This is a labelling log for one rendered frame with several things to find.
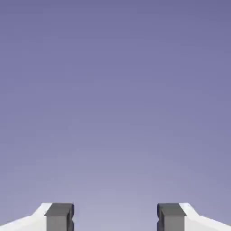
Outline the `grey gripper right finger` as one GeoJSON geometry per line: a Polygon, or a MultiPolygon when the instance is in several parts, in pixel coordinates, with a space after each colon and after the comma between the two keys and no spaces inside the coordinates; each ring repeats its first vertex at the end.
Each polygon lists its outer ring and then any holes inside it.
{"type": "Polygon", "coordinates": [[[231,226],[199,215],[190,203],[158,203],[157,231],[231,231],[231,226]]]}

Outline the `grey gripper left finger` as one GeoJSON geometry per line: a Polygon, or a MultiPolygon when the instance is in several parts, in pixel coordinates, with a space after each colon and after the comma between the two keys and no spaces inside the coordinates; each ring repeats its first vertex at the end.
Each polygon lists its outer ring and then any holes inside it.
{"type": "Polygon", "coordinates": [[[73,203],[42,203],[30,216],[0,225],[0,231],[74,231],[73,203]]]}

